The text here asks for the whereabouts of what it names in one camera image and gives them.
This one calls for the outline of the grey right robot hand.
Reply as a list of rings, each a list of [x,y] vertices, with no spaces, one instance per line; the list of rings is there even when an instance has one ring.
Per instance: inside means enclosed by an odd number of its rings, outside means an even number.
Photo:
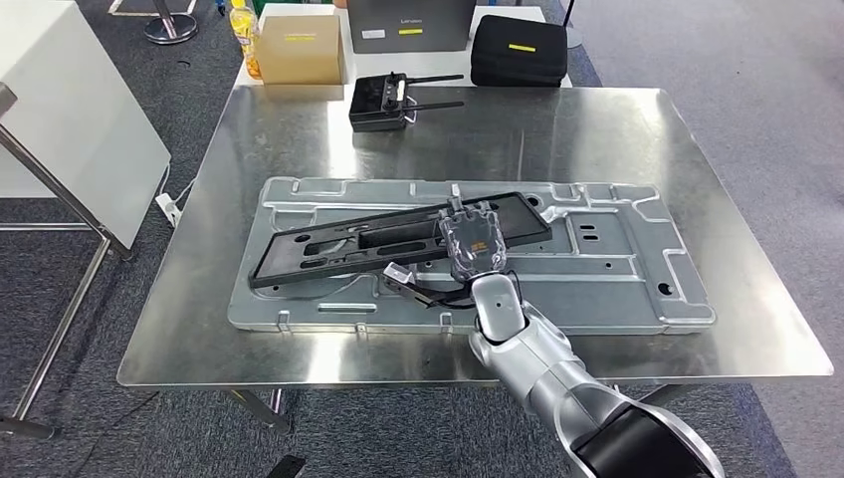
[[[451,263],[451,276],[468,284],[490,274],[502,274],[507,246],[499,216],[488,200],[465,203],[460,195],[449,197],[439,210],[438,227]]]

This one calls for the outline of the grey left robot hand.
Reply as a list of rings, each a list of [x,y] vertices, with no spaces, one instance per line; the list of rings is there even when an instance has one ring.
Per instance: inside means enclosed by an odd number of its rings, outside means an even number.
[[[267,478],[298,478],[307,460],[294,455],[284,456],[267,475]]]

